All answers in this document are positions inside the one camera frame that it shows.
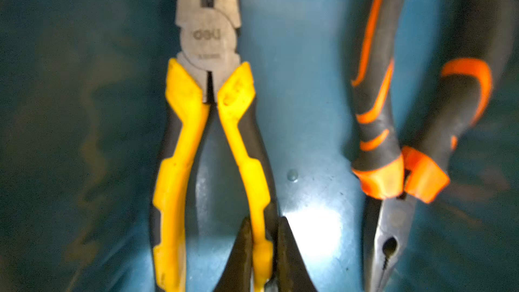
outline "needle-nose pliers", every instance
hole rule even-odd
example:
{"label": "needle-nose pliers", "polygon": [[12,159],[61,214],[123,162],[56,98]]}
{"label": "needle-nose pliers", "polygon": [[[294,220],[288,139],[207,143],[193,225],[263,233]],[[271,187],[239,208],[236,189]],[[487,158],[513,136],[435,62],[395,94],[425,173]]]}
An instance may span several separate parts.
{"label": "needle-nose pliers", "polygon": [[249,201],[254,290],[272,277],[278,230],[274,177],[255,120],[251,68],[236,53],[238,0],[177,0],[182,51],[169,61],[169,120],[151,209],[157,290],[185,291],[189,174],[213,99]]}
{"label": "needle-nose pliers", "polygon": [[400,149],[389,88],[393,44],[404,0],[372,0],[351,84],[360,127],[352,165],[368,196],[363,226],[366,292],[384,289],[403,254],[418,200],[432,202],[446,187],[458,139],[483,114],[512,52],[516,0],[466,0],[435,99],[411,146]]}

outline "yellow handle grip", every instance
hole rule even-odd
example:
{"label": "yellow handle grip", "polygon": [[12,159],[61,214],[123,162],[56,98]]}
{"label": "yellow handle grip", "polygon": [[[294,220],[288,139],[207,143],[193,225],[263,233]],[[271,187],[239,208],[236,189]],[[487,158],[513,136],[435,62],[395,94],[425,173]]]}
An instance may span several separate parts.
{"label": "yellow handle grip", "polygon": [[274,246],[267,239],[267,232],[275,241],[276,237],[272,236],[277,234],[278,214],[274,180],[255,124],[255,97],[254,80],[247,62],[234,71],[217,94],[220,121],[249,200],[254,291],[260,292],[272,276]]}
{"label": "yellow handle grip", "polygon": [[152,212],[152,236],[155,279],[165,292],[184,292],[186,283],[186,238],[184,212],[187,182],[209,116],[209,105],[202,102],[203,92],[193,78],[175,60],[170,59],[166,77],[165,98],[174,115],[182,122],[175,135],[168,127],[165,142],[173,145],[170,155],[160,163]]}

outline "blue plastic surface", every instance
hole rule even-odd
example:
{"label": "blue plastic surface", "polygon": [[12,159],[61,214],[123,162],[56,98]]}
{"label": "blue plastic surface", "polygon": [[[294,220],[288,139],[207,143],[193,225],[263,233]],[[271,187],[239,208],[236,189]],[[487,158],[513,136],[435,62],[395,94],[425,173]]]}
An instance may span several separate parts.
{"label": "blue plastic surface", "polygon": [[[241,0],[239,53],[289,219],[321,292],[361,291],[364,195],[349,89],[364,0]],[[402,141],[418,130],[455,0],[406,0],[391,89]],[[0,290],[153,289],[148,205],[165,125],[175,0],[0,0]],[[420,204],[386,291],[519,285],[519,54],[459,142],[453,182]],[[248,213],[211,115],[187,193],[187,291],[217,282]]]}

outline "pliers jaw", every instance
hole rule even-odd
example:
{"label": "pliers jaw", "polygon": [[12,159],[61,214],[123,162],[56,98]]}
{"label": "pliers jaw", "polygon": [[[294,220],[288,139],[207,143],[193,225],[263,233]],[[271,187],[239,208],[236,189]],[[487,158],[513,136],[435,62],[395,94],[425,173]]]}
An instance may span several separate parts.
{"label": "pliers jaw", "polygon": [[[224,272],[213,292],[249,292],[252,266],[251,221],[245,218],[230,252]],[[265,292],[317,292],[302,260],[287,218],[278,221],[276,275]]]}
{"label": "pliers jaw", "polygon": [[397,198],[367,198],[363,230],[364,291],[381,292],[403,254],[417,199],[403,194]]}
{"label": "pliers jaw", "polygon": [[[175,23],[181,28],[178,62],[208,102],[208,91],[217,93],[241,63],[236,53],[241,27],[238,0],[177,0]],[[208,88],[209,75],[212,88]]]}

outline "water droplet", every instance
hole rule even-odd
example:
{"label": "water droplet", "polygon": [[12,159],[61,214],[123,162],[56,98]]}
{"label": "water droplet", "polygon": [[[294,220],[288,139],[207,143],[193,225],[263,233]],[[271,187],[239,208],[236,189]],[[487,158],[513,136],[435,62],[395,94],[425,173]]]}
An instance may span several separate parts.
{"label": "water droplet", "polygon": [[295,169],[291,169],[287,173],[287,179],[289,181],[292,181],[292,182],[296,182],[297,181],[297,176],[299,176],[299,174],[297,173],[297,170],[295,170]]}

